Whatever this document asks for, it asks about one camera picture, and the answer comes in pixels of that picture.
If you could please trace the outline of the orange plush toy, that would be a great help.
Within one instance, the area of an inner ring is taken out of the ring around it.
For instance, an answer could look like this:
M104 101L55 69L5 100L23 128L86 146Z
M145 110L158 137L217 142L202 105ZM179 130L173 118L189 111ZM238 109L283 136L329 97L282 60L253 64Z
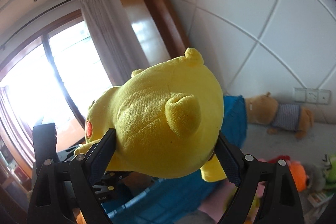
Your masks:
M309 176L306 174L303 165L299 161L287 160L286 163L289 167L298 192L306 190L307 180L309 180Z

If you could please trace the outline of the pink plush green shell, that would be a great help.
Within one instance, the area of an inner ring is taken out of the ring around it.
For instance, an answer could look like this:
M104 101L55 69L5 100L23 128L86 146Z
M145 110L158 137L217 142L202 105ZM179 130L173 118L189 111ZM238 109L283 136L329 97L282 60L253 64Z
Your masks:
M236 186L227 179L221 181L219 186L205 200L202 201L198 209L207 213L217 223L233 199L236 189ZM253 223L255 221L264 189L264 184L260 182L244 223Z

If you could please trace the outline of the green bird plush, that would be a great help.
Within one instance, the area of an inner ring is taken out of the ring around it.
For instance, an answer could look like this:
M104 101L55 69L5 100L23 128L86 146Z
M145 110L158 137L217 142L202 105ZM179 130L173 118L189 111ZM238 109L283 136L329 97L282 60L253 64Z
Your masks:
M322 161L324 162L324 168L323 168L323 175L325 178L324 189L335 189L336 156L326 154Z

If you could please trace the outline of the brown bear striped shirt plush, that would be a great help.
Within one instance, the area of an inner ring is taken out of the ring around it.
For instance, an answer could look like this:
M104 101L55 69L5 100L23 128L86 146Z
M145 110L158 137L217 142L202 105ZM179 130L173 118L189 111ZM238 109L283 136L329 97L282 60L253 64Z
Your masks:
M246 98L245 108L248 123L268 126L269 134L284 130L302 139L314 126L311 110L298 104L280 103L270 92Z

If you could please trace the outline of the yellow Pikachu plush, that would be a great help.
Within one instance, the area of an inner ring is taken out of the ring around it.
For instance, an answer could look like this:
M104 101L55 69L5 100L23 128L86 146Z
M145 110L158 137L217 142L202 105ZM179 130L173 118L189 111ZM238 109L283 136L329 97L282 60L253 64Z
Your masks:
M176 57L135 70L121 86L104 92L88 109L86 153L116 130L107 169L151 177L180 178L197 170L207 182L224 180L214 153L224 118L223 92L201 54L188 48Z

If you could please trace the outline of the white curtain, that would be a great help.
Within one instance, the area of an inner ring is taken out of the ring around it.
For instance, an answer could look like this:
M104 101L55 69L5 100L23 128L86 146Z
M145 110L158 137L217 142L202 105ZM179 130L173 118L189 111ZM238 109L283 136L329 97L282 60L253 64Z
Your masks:
M123 85L132 71L149 62L135 36L128 34L108 0L79 0L96 51L113 85Z

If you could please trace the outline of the white wall socket strip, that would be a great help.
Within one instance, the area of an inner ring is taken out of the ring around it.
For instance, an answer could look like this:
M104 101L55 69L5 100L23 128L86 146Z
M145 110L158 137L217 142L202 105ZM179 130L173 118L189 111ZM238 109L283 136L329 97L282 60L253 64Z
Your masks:
M328 105L331 100L331 91L324 89L294 88L293 99L295 102Z

